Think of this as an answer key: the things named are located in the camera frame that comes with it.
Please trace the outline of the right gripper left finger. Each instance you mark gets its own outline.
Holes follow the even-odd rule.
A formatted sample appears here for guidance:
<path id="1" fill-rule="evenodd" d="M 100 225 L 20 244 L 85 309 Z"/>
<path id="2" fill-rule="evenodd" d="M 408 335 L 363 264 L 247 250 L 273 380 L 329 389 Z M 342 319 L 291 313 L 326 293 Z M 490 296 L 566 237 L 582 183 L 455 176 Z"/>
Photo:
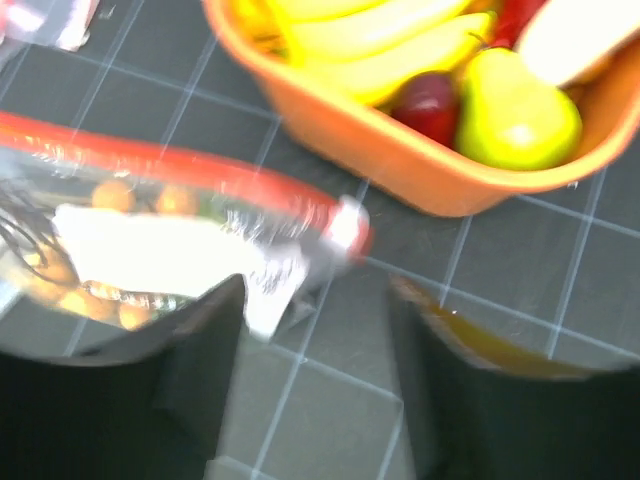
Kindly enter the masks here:
<path id="1" fill-rule="evenodd" d="M 233 275 L 139 330 L 69 357 L 1 353 L 5 479 L 201 479 L 244 323 Z"/>

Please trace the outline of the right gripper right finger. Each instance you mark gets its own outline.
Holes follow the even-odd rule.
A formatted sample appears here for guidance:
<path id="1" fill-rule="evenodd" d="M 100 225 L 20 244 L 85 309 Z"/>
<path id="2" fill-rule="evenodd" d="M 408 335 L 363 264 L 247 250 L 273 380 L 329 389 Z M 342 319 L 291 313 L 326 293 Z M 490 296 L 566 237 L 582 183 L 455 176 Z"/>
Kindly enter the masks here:
<path id="1" fill-rule="evenodd" d="M 550 360 L 390 280 L 388 325 L 420 479 L 635 479 L 639 367 Z"/>

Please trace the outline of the orange zipper clear bag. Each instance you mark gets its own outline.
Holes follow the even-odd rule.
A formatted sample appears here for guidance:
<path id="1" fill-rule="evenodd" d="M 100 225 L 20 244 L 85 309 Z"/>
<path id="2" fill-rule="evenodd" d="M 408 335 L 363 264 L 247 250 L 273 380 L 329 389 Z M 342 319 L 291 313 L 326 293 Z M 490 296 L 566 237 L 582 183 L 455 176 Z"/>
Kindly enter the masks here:
<path id="1" fill-rule="evenodd" d="M 134 263 L 140 270 L 133 282 L 146 280 L 191 303 L 239 275 L 245 323 L 265 341 L 284 323 L 301 320 L 304 295 L 348 268 L 369 242 L 368 214 L 353 197 L 335 198 L 215 155 L 2 114 L 1 184 L 89 199 L 97 185 L 110 180 L 125 182 L 152 202 L 165 188 L 185 191 L 198 202 L 195 214 L 102 218 L 101 233 L 114 228 L 142 237 L 145 252 Z M 1 238 L 1 281 L 28 294 L 11 274 L 15 264 Z"/>

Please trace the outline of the brown longan bunch toy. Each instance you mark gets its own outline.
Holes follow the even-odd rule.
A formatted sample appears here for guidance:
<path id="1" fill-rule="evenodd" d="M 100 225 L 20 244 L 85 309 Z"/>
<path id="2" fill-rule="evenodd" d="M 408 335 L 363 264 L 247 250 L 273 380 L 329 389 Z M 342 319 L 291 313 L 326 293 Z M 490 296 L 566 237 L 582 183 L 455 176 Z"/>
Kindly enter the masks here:
<path id="1" fill-rule="evenodd" d="M 137 196 L 123 181 L 97 185 L 89 199 L 32 192 L 1 184 L 1 238 L 15 257 L 11 274 L 46 306 L 136 330 L 189 298 L 141 280 L 135 261 L 144 254 L 139 234 L 99 232 L 102 218 L 134 220 L 169 213 L 195 214 L 196 198 L 165 188 L 157 201 Z"/>

